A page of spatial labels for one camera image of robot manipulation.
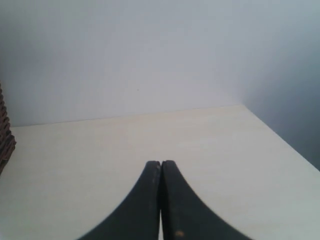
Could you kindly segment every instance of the wicker basket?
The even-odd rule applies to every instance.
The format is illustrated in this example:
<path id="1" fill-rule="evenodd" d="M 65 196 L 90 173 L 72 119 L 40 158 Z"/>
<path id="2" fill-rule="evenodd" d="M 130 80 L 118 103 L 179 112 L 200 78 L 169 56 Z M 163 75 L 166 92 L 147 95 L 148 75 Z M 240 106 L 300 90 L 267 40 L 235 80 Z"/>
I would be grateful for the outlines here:
<path id="1" fill-rule="evenodd" d="M 0 85 L 0 174 L 16 146 L 15 137 L 11 134 L 7 108 Z"/>

